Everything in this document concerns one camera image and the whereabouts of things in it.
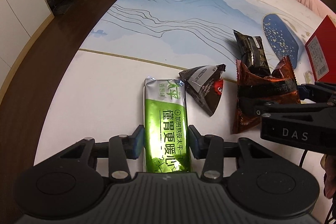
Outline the right hand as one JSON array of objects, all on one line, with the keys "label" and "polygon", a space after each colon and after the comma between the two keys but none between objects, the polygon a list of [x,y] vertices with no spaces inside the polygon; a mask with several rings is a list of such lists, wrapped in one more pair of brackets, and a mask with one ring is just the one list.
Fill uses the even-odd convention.
[{"label": "right hand", "polygon": [[322,169],[325,171],[324,175],[324,195],[328,199],[332,199],[335,195],[335,176],[336,163],[335,156],[323,155],[320,162]]}]

